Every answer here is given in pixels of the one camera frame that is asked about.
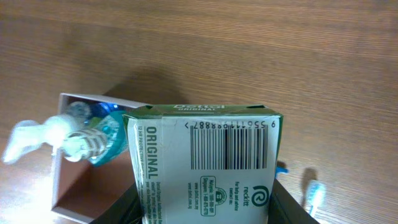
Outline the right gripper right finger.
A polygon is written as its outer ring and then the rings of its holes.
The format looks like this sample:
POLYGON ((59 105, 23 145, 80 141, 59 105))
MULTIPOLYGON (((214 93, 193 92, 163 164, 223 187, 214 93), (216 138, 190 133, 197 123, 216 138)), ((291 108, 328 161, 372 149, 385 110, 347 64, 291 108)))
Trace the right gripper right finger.
POLYGON ((267 224, 320 224, 275 179, 268 208, 267 224))

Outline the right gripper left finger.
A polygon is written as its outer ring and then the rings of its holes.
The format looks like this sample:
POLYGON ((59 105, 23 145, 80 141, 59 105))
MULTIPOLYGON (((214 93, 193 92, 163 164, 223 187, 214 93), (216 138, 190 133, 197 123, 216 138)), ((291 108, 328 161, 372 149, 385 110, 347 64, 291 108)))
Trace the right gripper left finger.
POLYGON ((90 224, 142 224, 143 212, 136 184, 132 184, 102 215, 90 224))

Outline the green mouthwash bottle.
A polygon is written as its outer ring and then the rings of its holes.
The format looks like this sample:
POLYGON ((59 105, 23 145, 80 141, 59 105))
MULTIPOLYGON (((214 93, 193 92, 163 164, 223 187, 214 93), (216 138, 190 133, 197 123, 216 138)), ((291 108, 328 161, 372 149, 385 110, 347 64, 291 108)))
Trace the green mouthwash bottle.
POLYGON ((124 111, 114 111, 95 127, 69 133, 63 140, 61 150, 70 162, 87 160, 94 166, 102 166, 127 148, 123 124, 124 111))

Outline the green white soap box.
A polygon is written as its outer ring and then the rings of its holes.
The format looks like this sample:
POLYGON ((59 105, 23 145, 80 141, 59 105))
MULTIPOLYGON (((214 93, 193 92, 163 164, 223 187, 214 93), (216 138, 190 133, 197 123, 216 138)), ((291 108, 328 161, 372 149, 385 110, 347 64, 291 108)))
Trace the green white soap box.
POLYGON ((147 105, 123 116, 143 223, 266 223, 283 116, 147 105))

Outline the purple soap pump bottle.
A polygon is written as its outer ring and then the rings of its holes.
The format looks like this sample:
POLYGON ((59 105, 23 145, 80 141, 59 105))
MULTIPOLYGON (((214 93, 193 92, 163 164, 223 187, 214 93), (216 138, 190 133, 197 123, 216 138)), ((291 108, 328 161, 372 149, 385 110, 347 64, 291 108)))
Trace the purple soap pump bottle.
POLYGON ((63 113, 49 117, 42 124, 34 120, 20 121, 10 133, 2 161, 13 164, 43 144, 52 146, 53 153, 56 153, 58 149, 61 150, 63 140, 69 133, 93 128, 110 113, 124 109, 125 107, 114 103, 75 101, 63 113))

